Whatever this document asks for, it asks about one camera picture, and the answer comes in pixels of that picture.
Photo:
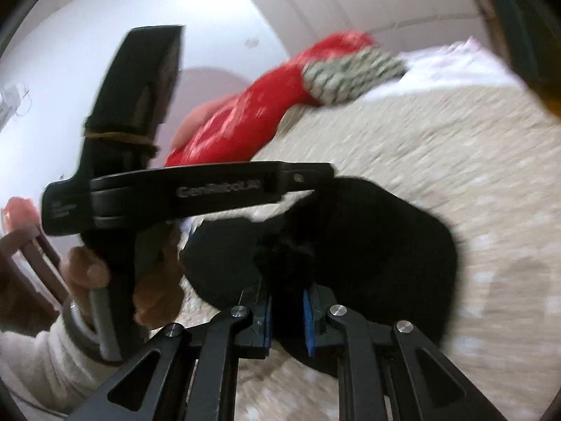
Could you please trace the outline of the left forearm white sleeve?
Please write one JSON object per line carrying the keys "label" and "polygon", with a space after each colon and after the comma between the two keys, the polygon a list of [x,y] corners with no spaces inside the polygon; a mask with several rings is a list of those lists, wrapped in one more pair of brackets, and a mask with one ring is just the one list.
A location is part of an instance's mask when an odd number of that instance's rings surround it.
{"label": "left forearm white sleeve", "polygon": [[73,301],[47,331],[1,332],[1,379],[28,420],[63,420],[117,370]]}

